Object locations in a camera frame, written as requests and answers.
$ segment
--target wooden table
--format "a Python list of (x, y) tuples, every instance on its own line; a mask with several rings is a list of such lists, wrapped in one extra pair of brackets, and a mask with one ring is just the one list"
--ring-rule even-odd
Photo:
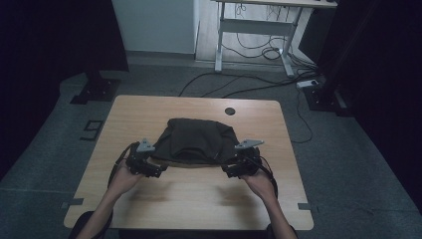
[[(225, 114), (233, 108), (233, 116)], [(110, 170), (121, 152), (146, 137), (155, 143), (172, 118), (215, 120), (233, 127), (239, 140), (262, 139), (261, 156), (274, 171), (279, 201), (298, 230), (314, 226), (278, 102), (227, 99), (119, 96), (115, 99), (65, 225), (95, 210), (106, 191)], [(111, 227), (138, 229), (262, 230), (269, 224), (261, 200), (243, 180), (228, 178), (221, 167), (168, 167), (159, 178), (142, 178), (116, 204)]]
[[(301, 18), (304, 7), (308, 8), (336, 8), (335, 2), (327, 2), (326, 0), (213, 0), (221, 2), (221, 16), (218, 26), (218, 44), (215, 53), (215, 72), (222, 71), (223, 64), (223, 34), (227, 33), (247, 33), (272, 36), (287, 36), (286, 44), (280, 49), (280, 57), (289, 78), (295, 76), (292, 70), (291, 61), (288, 59), (289, 48), (292, 45)], [(258, 5), (275, 5), (298, 7), (295, 20), (293, 22), (270, 22), (270, 21), (253, 21), (244, 19), (227, 19), (224, 17), (226, 3), (242, 3), (242, 4), (258, 4)]]

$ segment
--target person's right hand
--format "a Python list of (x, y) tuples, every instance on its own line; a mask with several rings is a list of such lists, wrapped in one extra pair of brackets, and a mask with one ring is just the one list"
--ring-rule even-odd
[[(268, 164), (264, 160), (263, 166), (269, 169)], [(243, 175), (240, 176), (240, 178), (244, 179), (249, 188), (251, 188), (251, 190), (262, 200), (269, 200), (274, 198), (277, 199), (273, 184), (271, 183), (268, 175), (263, 170), (258, 169), (254, 175)]]

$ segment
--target wall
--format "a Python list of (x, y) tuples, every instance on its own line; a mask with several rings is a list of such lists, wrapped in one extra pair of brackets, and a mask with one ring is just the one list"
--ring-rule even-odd
[(112, 0), (127, 51), (194, 54), (201, 0)]

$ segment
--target forearm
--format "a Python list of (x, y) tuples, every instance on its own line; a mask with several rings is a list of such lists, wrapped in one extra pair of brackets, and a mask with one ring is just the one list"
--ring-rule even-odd
[(78, 239), (93, 238), (105, 227), (109, 217), (111, 216), (112, 209), (115, 203), (119, 199), (119, 196), (105, 193), (102, 201), (97, 207), (96, 211), (91, 216), (90, 220), (84, 226), (81, 233), (78, 235)]
[(290, 226), (288, 220), (283, 213), (279, 201), (276, 197), (263, 199), (270, 216), (271, 226), (277, 239), (297, 238), (295, 232)]

